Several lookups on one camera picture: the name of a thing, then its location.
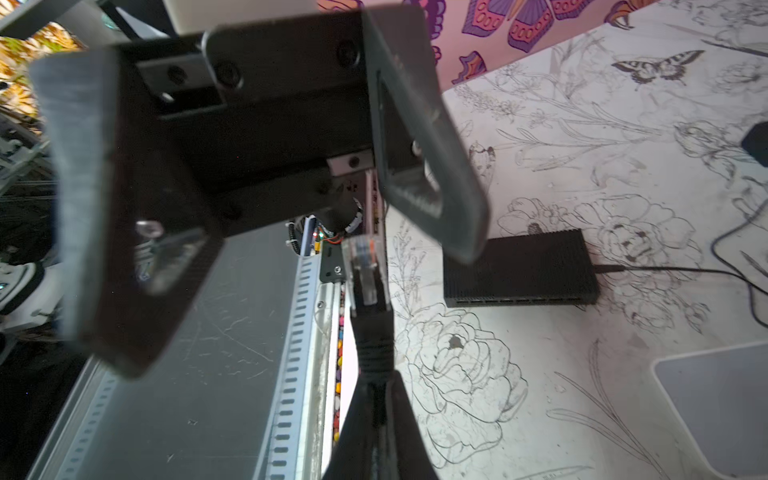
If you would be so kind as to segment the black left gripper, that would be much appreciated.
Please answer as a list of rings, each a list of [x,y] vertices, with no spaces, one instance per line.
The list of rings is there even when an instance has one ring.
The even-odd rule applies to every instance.
[[[470,264],[490,209],[443,102],[418,5],[56,54],[29,76],[58,179],[64,338],[128,378],[183,323],[223,238],[386,202]]]

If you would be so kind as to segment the black network switch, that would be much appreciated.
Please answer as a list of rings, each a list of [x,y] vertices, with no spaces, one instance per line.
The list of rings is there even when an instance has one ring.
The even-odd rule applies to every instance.
[[[443,298],[451,308],[593,305],[598,297],[578,229],[491,239],[471,265],[443,257]]]

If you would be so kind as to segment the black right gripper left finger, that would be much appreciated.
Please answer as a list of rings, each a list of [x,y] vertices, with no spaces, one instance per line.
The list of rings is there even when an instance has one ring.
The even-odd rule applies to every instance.
[[[373,388],[365,378],[359,377],[323,479],[363,480],[371,477],[373,423]]]

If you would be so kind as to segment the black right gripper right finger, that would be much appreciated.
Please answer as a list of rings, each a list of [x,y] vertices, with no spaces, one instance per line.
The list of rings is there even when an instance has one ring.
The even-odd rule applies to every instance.
[[[393,371],[386,383],[385,415],[385,464],[390,478],[437,479],[398,371]]]

